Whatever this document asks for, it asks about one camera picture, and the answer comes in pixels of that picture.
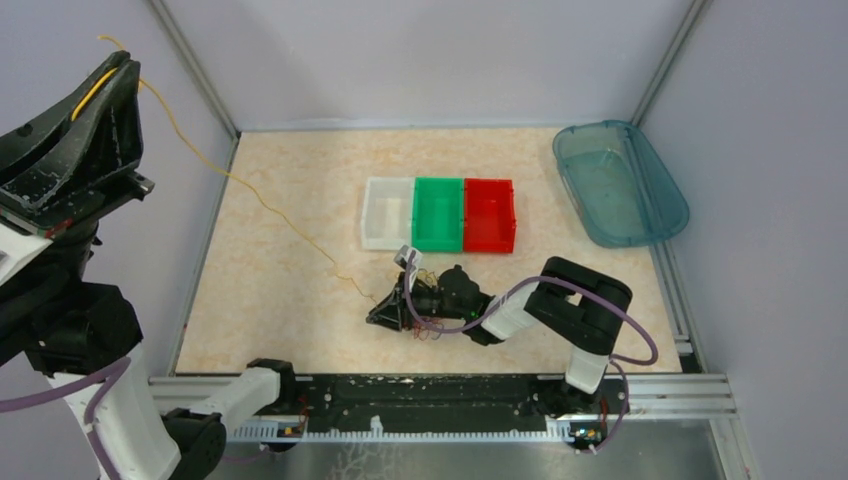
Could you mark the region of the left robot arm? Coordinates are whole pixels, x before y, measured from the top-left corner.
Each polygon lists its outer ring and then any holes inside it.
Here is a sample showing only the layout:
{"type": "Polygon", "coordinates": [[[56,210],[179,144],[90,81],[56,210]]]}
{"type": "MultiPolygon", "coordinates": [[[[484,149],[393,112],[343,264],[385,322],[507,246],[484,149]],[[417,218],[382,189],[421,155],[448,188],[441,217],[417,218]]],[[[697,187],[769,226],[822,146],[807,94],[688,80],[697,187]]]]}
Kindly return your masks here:
{"type": "Polygon", "coordinates": [[[300,399],[290,363],[257,359],[204,400],[162,412],[133,305],[84,280],[108,214],[143,200],[141,65],[110,54],[72,93],[1,138],[1,359],[25,355],[49,389],[5,413],[62,401],[104,479],[203,479],[227,435],[300,399]]]}

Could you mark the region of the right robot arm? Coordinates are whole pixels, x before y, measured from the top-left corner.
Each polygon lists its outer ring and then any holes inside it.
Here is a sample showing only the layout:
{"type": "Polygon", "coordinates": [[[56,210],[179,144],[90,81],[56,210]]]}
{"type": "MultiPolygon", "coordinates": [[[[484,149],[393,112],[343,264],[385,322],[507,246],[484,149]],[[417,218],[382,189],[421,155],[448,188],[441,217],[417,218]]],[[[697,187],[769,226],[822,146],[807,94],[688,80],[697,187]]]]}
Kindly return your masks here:
{"type": "Polygon", "coordinates": [[[599,403],[600,383],[633,298],[623,282],[551,257],[539,275],[496,296],[485,293],[459,265],[429,284],[417,278],[417,260],[397,263],[402,271],[395,285],[368,312],[366,323],[393,331],[419,327],[460,333],[481,346],[544,326],[572,346],[563,385],[567,406],[588,412],[599,403]]]}

